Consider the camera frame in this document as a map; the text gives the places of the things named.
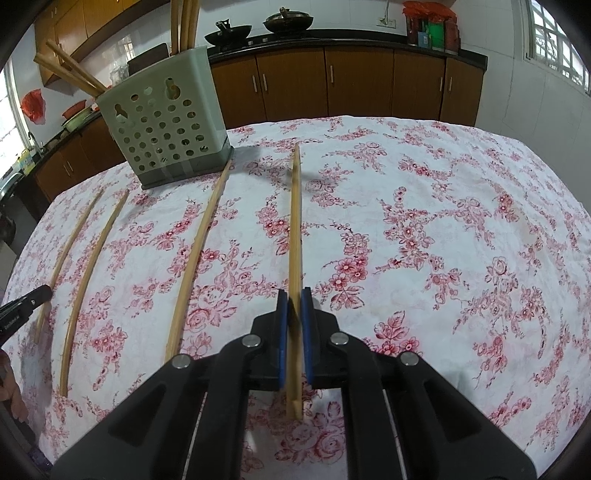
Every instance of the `floral tablecloth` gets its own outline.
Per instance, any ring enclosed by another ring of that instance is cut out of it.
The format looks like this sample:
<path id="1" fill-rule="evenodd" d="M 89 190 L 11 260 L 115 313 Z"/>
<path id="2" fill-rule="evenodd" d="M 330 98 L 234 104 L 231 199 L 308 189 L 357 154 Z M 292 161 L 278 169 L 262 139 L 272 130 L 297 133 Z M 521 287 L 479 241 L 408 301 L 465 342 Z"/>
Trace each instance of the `floral tablecloth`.
<path id="1" fill-rule="evenodd" d="M 326 118 L 229 133 L 233 170 L 191 295 L 182 350 L 247 333 L 287 286 L 290 158 L 301 142 L 304 285 L 375 351 L 412 350 L 457 385 L 542 473 L 591 398 L 591 222 L 526 146 L 476 128 Z M 163 363 L 180 279 L 218 174 L 142 191 L 127 164 L 60 195 L 18 261 L 5 302 L 59 276 L 46 328 L 7 344 L 40 448 L 55 460 Z M 80 312 L 68 398 L 57 393 L 66 323 L 94 243 L 129 200 Z M 346 476 L 339 394 L 304 388 L 304 421 L 253 393 L 242 474 Z"/>

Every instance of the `window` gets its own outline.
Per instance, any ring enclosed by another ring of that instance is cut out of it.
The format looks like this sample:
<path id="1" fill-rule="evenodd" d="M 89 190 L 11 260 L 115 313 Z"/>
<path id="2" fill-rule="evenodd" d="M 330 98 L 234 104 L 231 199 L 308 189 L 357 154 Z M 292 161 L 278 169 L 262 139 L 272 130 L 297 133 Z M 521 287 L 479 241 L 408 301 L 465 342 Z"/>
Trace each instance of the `window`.
<path id="1" fill-rule="evenodd" d="M 0 71 L 0 176 L 10 169 L 25 148 L 9 95 L 7 70 L 10 67 L 7 66 Z"/>
<path id="2" fill-rule="evenodd" d="M 589 71 L 560 25 L 536 0 L 527 0 L 527 4 L 530 13 L 530 58 L 545 63 L 590 93 Z"/>

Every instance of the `metal screw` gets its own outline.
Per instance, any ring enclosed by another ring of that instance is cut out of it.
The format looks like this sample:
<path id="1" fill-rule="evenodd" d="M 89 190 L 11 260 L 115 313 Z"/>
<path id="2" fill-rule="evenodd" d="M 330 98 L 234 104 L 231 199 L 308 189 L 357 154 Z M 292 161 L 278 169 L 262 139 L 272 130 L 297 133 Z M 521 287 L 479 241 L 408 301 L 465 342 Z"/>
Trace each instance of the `metal screw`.
<path id="1" fill-rule="evenodd" d="M 418 355 L 414 352 L 404 352 L 400 355 L 400 361 L 407 367 L 414 367 L 418 363 Z"/>
<path id="2" fill-rule="evenodd" d="M 248 348 L 254 348 L 261 344 L 261 337 L 254 335 L 254 333 L 249 333 L 242 337 L 242 344 Z"/>
<path id="3" fill-rule="evenodd" d="M 335 332 L 330 336 L 330 342 L 333 345 L 347 345 L 349 343 L 349 335 L 345 332 Z"/>
<path id="4" fill-rule="evenodd" d="M 173 358 L 173 367 L 182 369 L 187 368 L 191 364 L 191 357 L 182 353 Z"/>

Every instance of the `wooden chopstick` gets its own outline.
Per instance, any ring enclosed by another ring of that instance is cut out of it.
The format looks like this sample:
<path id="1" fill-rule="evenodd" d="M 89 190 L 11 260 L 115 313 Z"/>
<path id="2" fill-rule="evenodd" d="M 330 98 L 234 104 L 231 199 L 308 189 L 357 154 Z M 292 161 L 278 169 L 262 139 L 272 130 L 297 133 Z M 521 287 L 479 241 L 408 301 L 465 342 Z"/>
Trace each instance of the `wooden chopstick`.
<path id="1" fill-rule="evenodd" d="M 193 0 L 183 0 L 181 11 L 181 45 L 180 51 L 185 51 L 189 46 L 189 21 L 191 20 L 191 5 Z"/>
<path id="2" fill-rule="evenodd" d="M 84 300 L 84 295 L 86 293 L 86 289 L 88 287 L 88 282 L 92 276 L 92 271 L 95 268 L 96 261 L 99 258 L 100 251 L 103 249 L 105 241 L 109 236 L 111 228 L 113 228 L 113 224 L 123 205 L 127 201 L 127 197 L 129 196 L 129 190 L 125 190 L 124 195 L 121 197 L 121 200 L 115 206 L 113 213 L 109 217 L 105 228 L 100 234 L 100 237 L 92 250 L 90 258 L 88 260 L 88 265 L 86 266 L 86 271 L 80 281 L 80 287 L 78 288 L 78 292 L 76 293 L 76 298 L 74 300 L 74 306 L 72 307 L 72 313 L 70 315 L 70 320 L 68 321 L 68 330 L 66 333 L 66 341 L 64 343 L 64 352 L 61 357 L 61 372 L 60 372 L 60 395 L 62 397 L 68 396 L 68 376 L 70 375 L 70 358 L 72 356 L 72 346 L 74 345 L 74 335 L 76 334 L 76 323 L 78 321 L 78 315 L 80 313 L 80 308 L 82 307 L 82 301 Z"/>
<path id="3" fill-rule="evenodd" d="M 191 253 L 189 254 L 189 259 L 187 260 L 187 267 L 185 268 L 183 280 L 181 281 L 181 288 L 178 292 L 177 303 L 174 306 L 173 321 L 170 326 L 170 333 L 168 334 L 168 343 L 166 344 L 166 353 L 164 358 L 165 363 L 174 357 L 179 350 L 181 336 L 183 335 L 183 327 L 185 325 L 185 318 L 187 316 L 189 297 L 191 296 L 191 291 L 193 290 L 195 270 L 197 268 L 197 264 L 199 263 L 201 250 L 203 250 L 203 245 L 205 244 L 205 237 L 207 235 L 207 231 L 209 230 L 209 225 L 212 222 L 217 203 L 222 196 L 224 185 L 228 179 L 231 164 L 232 159 L 228 160 L 226 167 L 223 169 L 222 175 L 216 182 L 216 187 L 213 189 L 212 195 L 209 197 L 207 208 L 205 208 L 205 212 L 201 218 L 201 222 L 199 223 L 197 235 L 195 235 L 195 240 L 193 241 L 193 246 L 191 247 Z"/>
<path id="4" fill-rule="evenodd" d="M 60 274 L 61 268 L 64 265 L 64 262 L 66 260 L 66 257 L 68 256 L 68 253 L 70 253 L 70 249 L 72 248 L 74 241 L 76 240 L 76 238 L 78 238 L 78 234 L 80 233 L 80 230 L 82 230 L 82 227 L 86 223 L 86 220 L 88 219 L 88 217 L 90 215 L 90 212 L 92 211 L 92 209 L 96 205 L 96 202 L 99 201 L 99 199 L 103 195 L 104 191 L 105 191 L 105 189 L 101 189 L 99 191 L 99 193 L 96 194 L 96 197 L 89 203 L 88 207 L 86 207 L 86 210 L 84 210 L 84 212 L 82 213 L 82 216 L 78 219 L 78 223 L 74 227 L 74 231 L 70 235 L 70 238 L 68 239 L 63 250 L 61 251 L 61 254 L 58 257 L 57 262 L 56 262 L 56 267 L 53 270 L 53 275 L 51 276 L 51 280 L 49 281 L 49 287 L 52 290 L 56 287 L 57 277 Z M 37 317 L 37 324 L 35 326 L 35 338 L 34 338 L 35 343 L 39 343 L 39 340 L 41 338 L 41 330 L 42 330 L 43 324 L 45 322 L 45 315 L 47 314 L 47 310 L 49 309 L 49 305 L 50 305 L 50 302 L 45 302 L 43 304 L 43 306 L 41 307 L 41 312 L 39 313 L 39 317 Z"/>
<path id="5" fill-rule="evenodd" d="M 287 339 L 287 375 L 285 379 L 285 404 L 289 419 L 302 419 L 301 360 L 302 338 L 300 322 L 301 300 L 301 161 L 300 145 L 295 144 L 291 174 L 291 216 L 290 216 L 290 270 L 289 297 L 293 311 L 289 322 Z"/>
<path id="6" fill-rule="evenodd" d="M 193 0 L 191 15 L 189 17 L 189 43 L 187 48 L 195 48 L 197 41 L 197 22 L 199 21 L 199 0 Z"/>
<path id="7" fill-rule="evenodd" d="M 81 79 L 80 77 L 74 75 L 72 72 L 69 72 L 61 65 L 56 65 L 51 62 L 51 60 L 37 53 L 33 61 L 43 68 L 49 70 L 50 72 L 55 73 L 58 77 L 63 78 L 68 83 L 71 83 L 73 86 L 78 87 L 83 92 L 88 93 L 91 97 L 97 98 L 101 92 L 98 91 L 95 87 L 93 87 L 90 83 L 87 83 L 85 80 Z"/>
<path id="8" fill-rule="evenodd" d="M 170 54 L 178 53 L 178 0 L 170 0 L 170 39 L 172 49 Z"/>
<path id="9" fill-rule="evenodd" d="M 103 85 L 96 77 L 92 76 L 89 72 L 87 72 L 82 66 L 70 57 L 62 48 L 55 43 L 52 39 L 48 39 L 45 42 L 49 48 L 51 48 L 66 64 L 68 64 L 72 70 L 76 71 L 80 76 L 85 79 L 88 83 L 90 83 L 94 88 L 96 88 L 101 93 L 105 93 L 107 91 L 107 87 Z"/>

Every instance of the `perforated basket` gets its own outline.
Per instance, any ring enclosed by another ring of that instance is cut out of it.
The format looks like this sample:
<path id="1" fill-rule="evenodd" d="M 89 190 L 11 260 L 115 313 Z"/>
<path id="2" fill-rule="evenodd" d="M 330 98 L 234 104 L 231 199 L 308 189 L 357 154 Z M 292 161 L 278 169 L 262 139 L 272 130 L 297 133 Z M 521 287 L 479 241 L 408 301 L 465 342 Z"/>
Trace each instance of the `perforated basket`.
<path id="1" fill-rule="evenodd" d="M 142 188 L 219 171 L 232 153 L 206 47 L 141 70 L 96 103 Z"/>

